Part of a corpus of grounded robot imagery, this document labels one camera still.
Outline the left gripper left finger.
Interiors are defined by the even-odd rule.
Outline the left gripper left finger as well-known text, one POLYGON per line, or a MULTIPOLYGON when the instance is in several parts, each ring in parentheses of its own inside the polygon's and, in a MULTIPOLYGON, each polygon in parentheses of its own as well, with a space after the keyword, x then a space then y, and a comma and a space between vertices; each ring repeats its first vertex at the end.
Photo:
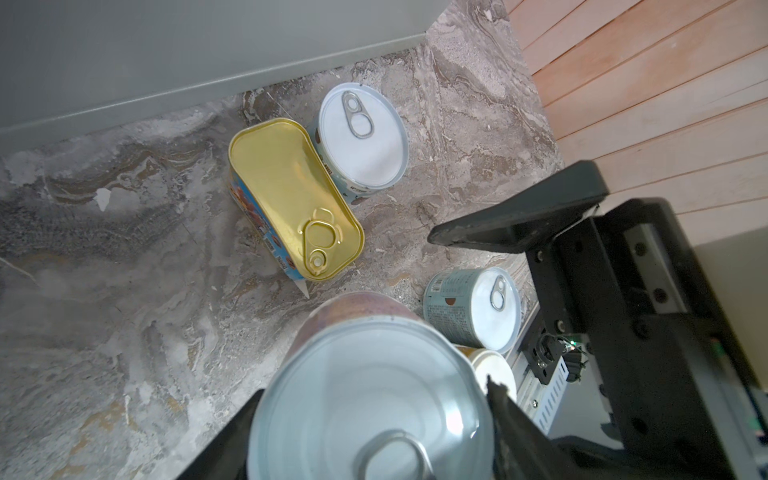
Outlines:
POLYGON ((257 390, 205 449, 177 477, 193 479, 246 479, 246 462, 254 414, 264 394, 257 390))

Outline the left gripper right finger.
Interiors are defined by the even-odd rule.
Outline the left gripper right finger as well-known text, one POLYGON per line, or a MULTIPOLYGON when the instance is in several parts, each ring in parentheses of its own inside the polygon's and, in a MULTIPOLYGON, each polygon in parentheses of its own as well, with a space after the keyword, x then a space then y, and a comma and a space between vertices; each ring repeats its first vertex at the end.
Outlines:
POLYGON ((573 479, 575 465, 510 399, 505 385, 487 378, 493 418, 494 479, 573 479))

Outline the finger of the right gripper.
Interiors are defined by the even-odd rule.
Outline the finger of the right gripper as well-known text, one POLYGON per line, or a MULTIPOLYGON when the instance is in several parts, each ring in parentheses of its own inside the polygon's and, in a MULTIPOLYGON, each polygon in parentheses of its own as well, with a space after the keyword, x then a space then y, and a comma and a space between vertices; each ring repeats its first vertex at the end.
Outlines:
POLYGON ((598 166, 578 161, 511 198, 435 226, 430 244, 521 254, 578 222, 609 195, 598 166))

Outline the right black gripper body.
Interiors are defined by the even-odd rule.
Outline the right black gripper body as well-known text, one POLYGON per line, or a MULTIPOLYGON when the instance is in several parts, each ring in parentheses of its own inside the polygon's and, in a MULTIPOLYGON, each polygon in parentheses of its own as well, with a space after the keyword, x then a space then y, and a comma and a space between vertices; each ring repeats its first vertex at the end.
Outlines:
POLYGON ((526 254, 546 331, 588 339, 621 448, 538 453, 567 479, 765 478, 766 396, 669 204, 587 207, 535 213, 526 254))

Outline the pink label can front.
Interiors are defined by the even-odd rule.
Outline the pink label can front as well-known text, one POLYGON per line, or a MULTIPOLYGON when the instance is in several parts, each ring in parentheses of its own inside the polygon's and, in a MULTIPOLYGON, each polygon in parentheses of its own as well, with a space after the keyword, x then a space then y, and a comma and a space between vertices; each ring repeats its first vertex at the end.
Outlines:
POLYGON ((400 302, 316 308, 265 389, 251 479, 488 479, 494 427, 468 359, 400 302))

